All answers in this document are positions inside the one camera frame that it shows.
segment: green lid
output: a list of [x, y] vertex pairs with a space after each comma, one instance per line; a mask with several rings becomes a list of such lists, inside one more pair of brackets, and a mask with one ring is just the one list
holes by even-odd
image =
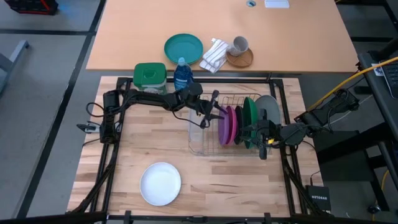
[[167, 76], [163, 63], [138, 63], [134, 69], [133, 82], [136, 87], [156, 85], [164, 82]]

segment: plastic water bottle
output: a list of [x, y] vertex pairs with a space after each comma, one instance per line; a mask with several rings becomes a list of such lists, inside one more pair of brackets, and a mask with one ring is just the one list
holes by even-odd
[[177, 68], [174, 71], [175, 90], [181, 90], [193, 83], [192, 69], [185, 62], [183, 57], [178, 59]]

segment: wooden table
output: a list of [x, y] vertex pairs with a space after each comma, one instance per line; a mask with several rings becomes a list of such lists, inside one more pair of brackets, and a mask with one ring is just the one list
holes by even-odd
[[[197, 36], [203, 50], [211, 38], [232, 42], [245, 36], [254, 53], [247, 68], [234, 72], [355, 72], [358, 59], [334, 0], [289, 0], [289, 9], [267, 9], [263, 0], [109, 0], [87, 69], [133, 70], [137, 63], [175, 64], [164, 54], [166, 40]], [[192, 68], [203, 71], [200, 61]]]
[[[101, 78], [97, 103], [102, 105], [103, 93], [115, 89], [116, 80], [117, 77]], [[284, 78], [284, 84], [289, 114], [294, 118], [305, 110], [299, 81]], [[265, 84], [203, 83], [202, 86], [204, 92], [217, 89], [220, 93], [270, 94], [269, 85]], [[169, 84], [168, 88], [172, 91], [173, 85]], [[101, 114], [102, 111], [94, 108], [93, 113]], [[178, 112], [177, 116], [188, 117], [188, 110]], [[101, 118], [92, 118], [92, 121], [100, 123]], [[98, 134], [87, 134], [86, 141], [98, 137]], [[77, 207], [94, 186], [102, 146], [96, 141], [83, 148], [69, 210]], [[315, 150], [301, 143], [297, 157], [303, 184], [309, 184], [310, 175], [319, 171]], [[139, 191], [141, 175], [155, 162], [172, 164], [182, 178], [180, 194], [163, 207], [148, 204]], [[319, 173], [313, 180], [315, 185], [322, 184]], [[295, 187], [292, 188], [299, 212], [297, 192]], [[104, 187], [98, 208], [101, 208], [103, 194]], [[175, 119], [172, 113], [162, 108], [134, 105], [126, 111], [109, 203], [112, 215], [123, 215], [125, 210], [131, 210], [134, 215], [261, 217], [264, 212], [270, 212], [273, 217], [289, 217], [280, 151], [272, 149], [265, 161], [257, 156], [196, 156], [188, 147], [186, 121]]]

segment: brown saucer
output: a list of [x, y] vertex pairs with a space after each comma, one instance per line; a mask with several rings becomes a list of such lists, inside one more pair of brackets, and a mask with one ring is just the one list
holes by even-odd
[[226, 60], [236, 67], [247, 67], [253, 62], [253, 52], [248, 49], [239, 56], [233, 56], [229, 52], [226, 53]]

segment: black case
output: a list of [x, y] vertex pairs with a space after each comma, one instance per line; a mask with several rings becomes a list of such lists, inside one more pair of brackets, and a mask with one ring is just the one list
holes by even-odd
[[307, 185], [307, 193], [318, 207], [323, 211], [331, 211], [330, 195], [328, 187]]
[[58, 9], [55, 0], [5, 0], [18, 13], [54, 15]]

